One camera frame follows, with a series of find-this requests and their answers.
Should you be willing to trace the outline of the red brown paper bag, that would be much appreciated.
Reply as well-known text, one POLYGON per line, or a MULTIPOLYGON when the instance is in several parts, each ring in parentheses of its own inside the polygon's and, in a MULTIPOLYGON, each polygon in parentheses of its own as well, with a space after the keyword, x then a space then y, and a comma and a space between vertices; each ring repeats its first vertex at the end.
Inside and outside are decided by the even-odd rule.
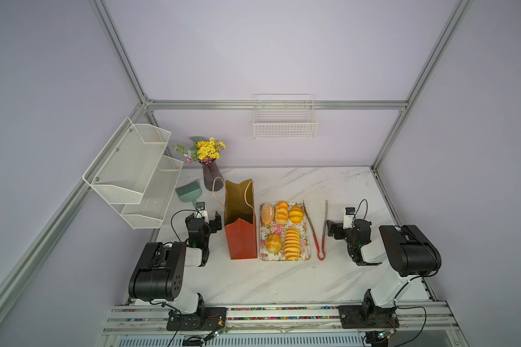
POLYGON ((232 260, 248 260, 258 257, 256 209, 254 206, 253 180, 240 183, 224 182, 224 203, 215 193, 215 200, 224 208, 224 231, 232 260))

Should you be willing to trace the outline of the floral rectangular tray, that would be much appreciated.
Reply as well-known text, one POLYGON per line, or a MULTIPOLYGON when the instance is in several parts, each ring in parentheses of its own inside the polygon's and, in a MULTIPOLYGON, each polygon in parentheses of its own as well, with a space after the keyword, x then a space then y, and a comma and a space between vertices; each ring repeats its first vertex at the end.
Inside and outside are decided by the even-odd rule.
POLYGON ((268 202, 260 207, 259 252, 266 262, 311 259, 307 218, 302 202, 268 202))

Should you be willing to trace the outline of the round sesame bun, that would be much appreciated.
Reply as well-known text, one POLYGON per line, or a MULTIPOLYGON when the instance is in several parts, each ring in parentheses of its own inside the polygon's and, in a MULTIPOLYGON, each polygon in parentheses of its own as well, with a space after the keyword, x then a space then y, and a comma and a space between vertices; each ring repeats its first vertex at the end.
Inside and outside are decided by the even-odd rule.
POLYGON ((264 226, 269 226, 274 221, 274 207, 271 204, 265 203, 261 206, 260 216, 261 222, 264 226))

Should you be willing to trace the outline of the orange ridged bread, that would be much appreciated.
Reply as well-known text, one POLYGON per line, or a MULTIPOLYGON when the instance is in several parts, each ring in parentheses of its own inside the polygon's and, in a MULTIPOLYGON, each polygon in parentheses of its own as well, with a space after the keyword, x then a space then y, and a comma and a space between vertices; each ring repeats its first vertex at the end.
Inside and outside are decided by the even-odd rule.
POLYGON ((288 222, 289 205, 286 202, 278 202, 275 208, 274 220, 279 225, 285 225, 288 222))

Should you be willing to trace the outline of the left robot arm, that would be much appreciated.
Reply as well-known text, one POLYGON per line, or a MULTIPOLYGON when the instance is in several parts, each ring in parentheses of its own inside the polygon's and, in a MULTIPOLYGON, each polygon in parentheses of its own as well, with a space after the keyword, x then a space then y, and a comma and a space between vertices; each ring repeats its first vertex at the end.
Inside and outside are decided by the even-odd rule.
POLYGON ((170 332, 209 331, 226 327, 227 308, 207 307, 200 293, 184 285, 186 267, 206 265, 211 234, 222 230, 219 213, 209 220, 201 211, 185 218, 188 239, 167 243, 149 242, 128 284, 131 299, 170 309, 166 329, 170 332))

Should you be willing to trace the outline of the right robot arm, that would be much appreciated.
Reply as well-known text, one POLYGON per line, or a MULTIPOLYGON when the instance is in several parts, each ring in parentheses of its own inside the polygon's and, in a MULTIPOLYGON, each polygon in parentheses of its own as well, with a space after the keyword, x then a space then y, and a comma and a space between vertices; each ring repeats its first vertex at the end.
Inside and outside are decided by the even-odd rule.
POLYGON ((354 219, 349 228, 327 221, 326 233, 346 241, 347 252, 356 265, 387 266, 360 304, 338 307, 344 329, 398 328, 397 300, 414 280, 431 277, 441 267, 439 251, 415 225, 382 225, 380 237, 371 239, 370 221, 354 219))

